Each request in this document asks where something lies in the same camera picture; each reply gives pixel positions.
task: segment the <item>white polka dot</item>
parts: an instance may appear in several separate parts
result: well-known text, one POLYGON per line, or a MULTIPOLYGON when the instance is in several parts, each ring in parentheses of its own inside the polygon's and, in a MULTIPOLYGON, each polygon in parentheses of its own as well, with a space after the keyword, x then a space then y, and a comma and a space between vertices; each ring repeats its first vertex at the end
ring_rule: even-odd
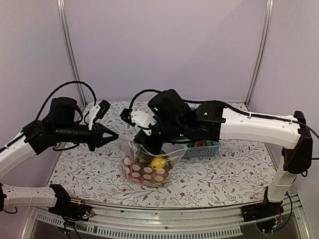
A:
POLYGON ((149 181, 143 181, 143 184, 150 185, 151 183, 149 181))
POLYGON ((120 158, 123 160, 125 158, 125 153, 123 151, 120 152, 120 158))
POLYGON ((133 169, 136 170, 136 171, 139 171, 141 169, 141 167, 139 167, 138 165, 136 164, 133 164, 132 165, 133 169))
POLYGON ((125 167, 124 170, 125 170, 125 172, 126 172, 127 174, 129 174, 129 173, 131 172, 130 169, 127 168, 127 167, 125 167))
POLYGON ((126 165, 130 165, 130 164, 131 164, 131 160, 126 157, 126 158, 124 159, 124 163, 125 163, 126 165))
POLYGON ((158 170, 156 170, 157 174, 165 174, 165 169, 163 168, 159 168, 158 170))
POLYGON ((139 173, 134 172, 134 173, 132 173, 132 176, 133 176, 133 177, 135 177, 135 178, 138 178, 138 177, 140 176, 140 174, 139 174, 139 173))
POLYGON ((152 173, 153 172, 153 170, 151 168, 148 168, 148 167, 144 168, 144 171, 147 172, 147 173, 152 173))
POLYGON ((155 177, 155 180, 158 181, 158 182, 163 181, 163 177, 161 177, 161 176, 156 176, 156 177, 155 177))
POLYGON ((150 175, 148 175, 148 174, 144 174, 144 175, 143 175, 143 178, 145 178, 145 179, 152 179, 152 176, 150 176, 150 175))

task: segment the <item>yellow lemon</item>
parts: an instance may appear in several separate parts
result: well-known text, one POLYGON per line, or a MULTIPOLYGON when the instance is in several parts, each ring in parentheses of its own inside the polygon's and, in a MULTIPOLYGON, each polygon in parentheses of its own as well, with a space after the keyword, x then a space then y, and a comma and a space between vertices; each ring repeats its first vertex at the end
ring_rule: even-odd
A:
POLYGON ((151 162, 151 168, 153 170, 158 170, 160 168, 164 168, 166 165, 165 159, 162 157, 155 157, 151 162))

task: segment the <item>white bracket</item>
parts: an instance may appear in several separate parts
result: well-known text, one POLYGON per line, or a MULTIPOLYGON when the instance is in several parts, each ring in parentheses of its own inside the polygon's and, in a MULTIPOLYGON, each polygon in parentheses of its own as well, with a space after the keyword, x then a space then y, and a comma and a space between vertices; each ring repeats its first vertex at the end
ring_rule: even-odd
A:
POLYGON ((6 194, 4 209, 33 206, 54 207, 56 203, 55 192, 50 187, 26 188, 4 184, 2 190, 6 194))
MULTIPOLYGON (((136 123, 137 125, 144 128, 149 128, 150 125, 156 124, 156 120, 152 116, 136 109, 131 112, 131 120, 133 123, 136 123)), ((151 129, 143 129, 143 131, 147 135, 151 135, 152 133, 151 129)))
POLYGON ((93 121, 97 115, 97 113, 99 112, 100 110, 100 106, 99 105, 95 105, 93 106, 91 109, 90 109, 90 112, 87 116, 87 119, 88 119, 88 124, 89 124, 89 130, 92 130, 92 127, 93 127, 93 121))

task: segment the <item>metal frame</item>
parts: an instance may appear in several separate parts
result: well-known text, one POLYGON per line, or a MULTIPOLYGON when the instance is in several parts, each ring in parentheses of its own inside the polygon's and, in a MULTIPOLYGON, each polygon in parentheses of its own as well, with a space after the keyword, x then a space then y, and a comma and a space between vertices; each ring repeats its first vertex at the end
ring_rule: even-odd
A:
MULTIPOLYGON (((70 33, 69 33, 69 28, 68 28, 68 23, 67 23, 67 18, 66 18, 64 0, 57 0, 57 5, 58 5, 58 11, 59 11, 59 17, 60 17, 60 22, 61 22, 63 39, 64 39, 64 43, 65 43, 65 49, 66 49, 66 52, 68 55, 73 79, 75 81, 81 81, 80 76, 79 76, 79 72, 78 72, 78 69, 76 66, 73 49, 72 49, 70 33)), ((77 89, 77 92, 79 94, 81 103, 83 105, 86 105, 87 101, 85 98, 85 94, 84 94, 82 85, 76 84, 76 89, 77 89)))
MULTIPOLYGON (((261 42, 260 42, 260 46, 259 46, 259 51, 258 51, 258 55, 257 55, 257 60, 256 60, 252 80, 251 80, 248 94, 247 94, 246 100, 245 100, 245 105, 247 105, 247 106, 249 106, 251 101, 252 101, 252 97, 253 97, 255 87, 257 84, 257 80, 258 80, 258 75, 259 75, 259 72, 261 69, 262 60, 263 60, 263 56, 265 53, 267 38, 268 38, 268 34, 269 34, 269 29, 270 29, 271 17, 272 17, 272 12, 273 12, 273 4, 274 4, 274 0, 267 0, 261 42)), ((62 33, 63 33, 63 39, 64 39, 65 48, 67 51, 72 75, 73 75, 73 78, 75 81, 80 81, 80 76, 79 76, 79 72, 78 72, 78 69, 76 66, 75 57, 74 57, 71 39, 70 39, 70 33, 69 33, 69 28, 68 28, 68 23, 67 23, 64 0, 57 0, 57 5, 58 5, 59 17, 60 17, 61 28, 62 28, 62 33)), ((77 88, 81 103, 83 105, 88 104, 88 102, 86 101, 86 98, 85 98, 85 94, 84 94, 82 85, 76 85, 76 88, 77 88)))
MULTIPOLYGON (((301 238, 310 239, 310 231, 305 213, 297 194, 291 195, 293 216, 296 217, 301 238)), ((106 206, 91 204, 95 212, 89 222, 77 222, 78 232, 106 238, 144 238, 151 239, 192 239, 192 238, 227 238, 241 235, 240 227, 255 223, 243 221, 241 206, 217 208, 146 208, 125 207, 123 205, 106 206)), ((290 213, 290 201, 283 200, 284 215, 290 213)), ((26 233, 22 239, 29 239, 34 221, 62 227, 63 219, 50 214, 46 208, 34 208, 26 223, 26 233)))
POLYGON ((247 106, 249 106, 251 101, 252 101, 254 91, 256 88, 256 84, 257 84, 257 80, 258 80, 258 75, 259 75, 259 72, 261 69, 261 65, 262 65, 262 61, 263 61, 263 57, 264 57, 264 53, 265 53, 265 49, 266 49, 266 43, 267 43, 267 38, 268 38, 268 34, 269 34, 269 29, 270 29, 271 17, 272 17, 272 13, 273 13, 273 5, 274 5, 273 0, 267 0, 264 28, 263 28, 263 33, 262 33, 259 51, 258 51, 258 55, 257 55, 257 61, 255 64, 255 69, 253 72, 253 76, 251 79, 251 83, 250 83, 248 94, 247 94, 246 101, 245 101, 245 105, 247 105, 247 106))

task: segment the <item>black mount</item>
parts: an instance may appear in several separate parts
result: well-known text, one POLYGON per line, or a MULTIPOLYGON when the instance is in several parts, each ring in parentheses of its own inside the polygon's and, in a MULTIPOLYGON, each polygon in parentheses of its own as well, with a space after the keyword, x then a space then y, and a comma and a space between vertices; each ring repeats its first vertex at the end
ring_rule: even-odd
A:
POLYGON ((6 198, 6 194, 3 193, 2 186, 3 184, 0 183, 0 212, 3 210, 4 200, 6 198))
POLYGON ((244 222, 250 222, 262 218, 275 216, 278 212, 283 213, 284 208, 282 202, 270 203, 267 198, 268 187, 265 190, 264 201, 257 204, 251 204, 243 206, 241 212, 244 218, 244 222))
POLYGON ((71 202, 69 194, 61 185, 51 184, 50 188, 55 192, 55 197, 57 198, 55 206, 49 208, 50 213, 74 221, 88 221, 88 214, 92 216, 92 207, 71 202))

